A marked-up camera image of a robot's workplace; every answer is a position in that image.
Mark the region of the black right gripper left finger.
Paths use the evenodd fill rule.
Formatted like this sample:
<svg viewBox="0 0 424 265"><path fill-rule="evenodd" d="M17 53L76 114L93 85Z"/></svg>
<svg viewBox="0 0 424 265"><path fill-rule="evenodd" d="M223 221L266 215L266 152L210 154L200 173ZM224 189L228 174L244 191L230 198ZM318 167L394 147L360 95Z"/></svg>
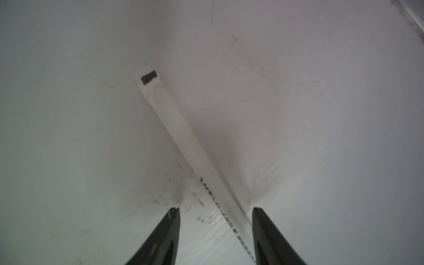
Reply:
<svg viewBox="0 0 424 265"><path fill-rule="evenodd" d="M180 225L180 209L170 208L127 265L174 265Z"/></svg>

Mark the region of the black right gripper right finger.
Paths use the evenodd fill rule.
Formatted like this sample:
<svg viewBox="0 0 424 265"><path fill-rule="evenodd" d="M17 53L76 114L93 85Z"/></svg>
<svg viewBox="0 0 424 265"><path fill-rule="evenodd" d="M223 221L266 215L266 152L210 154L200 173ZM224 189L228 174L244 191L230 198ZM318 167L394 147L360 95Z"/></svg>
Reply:
<svg viewBox="0 0 424 265"><path fill-rule="evenodd" d="M253 209L252 225L258 265L306 265L262 208Z"/></svg>

